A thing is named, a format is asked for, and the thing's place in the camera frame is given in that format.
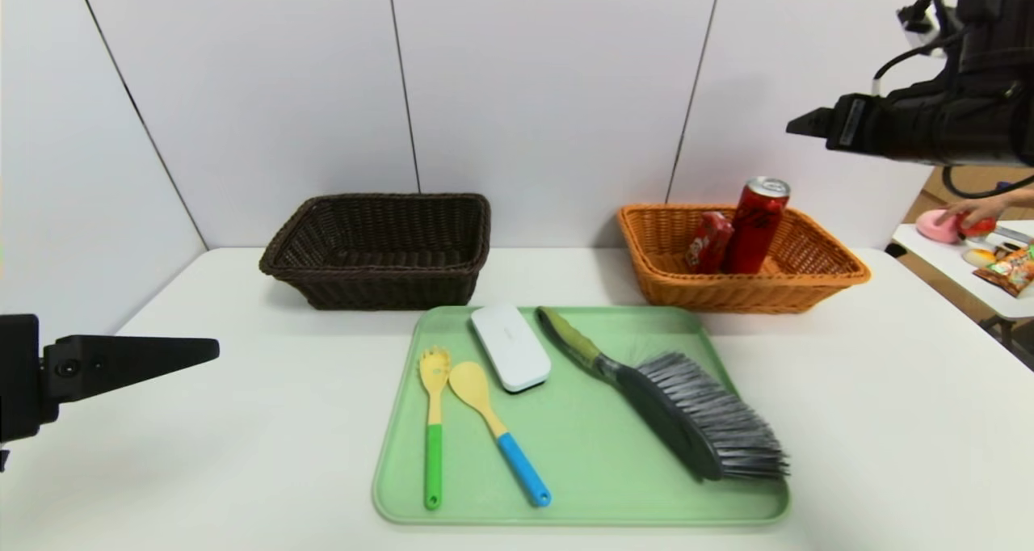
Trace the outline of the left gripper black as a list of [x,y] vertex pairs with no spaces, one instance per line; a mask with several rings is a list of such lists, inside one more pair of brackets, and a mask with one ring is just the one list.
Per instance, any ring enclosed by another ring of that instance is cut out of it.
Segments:
[[1,316],[1,441],[33,437],[60,405],[151,381],[216,360],[215,339],[68,336],[41,357],[34,314]]

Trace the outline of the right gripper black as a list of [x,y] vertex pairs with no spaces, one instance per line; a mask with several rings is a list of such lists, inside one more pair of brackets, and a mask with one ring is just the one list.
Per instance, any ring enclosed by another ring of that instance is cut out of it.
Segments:
[[889,160],[943,160],[942,95],[852,94],[834,109],[816,108],[788,121],[786,132],[821,137],[834,151]]

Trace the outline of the person's bare hand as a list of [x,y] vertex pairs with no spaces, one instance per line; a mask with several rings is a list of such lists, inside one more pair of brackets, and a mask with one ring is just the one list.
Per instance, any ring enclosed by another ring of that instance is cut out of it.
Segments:
[[984,220],[996,220],[1009,205],[1011,204],[1005,196],[961,198],[954,204],[946,206],[935,223],[937,225],[950,224],[956,229],[970,229]]

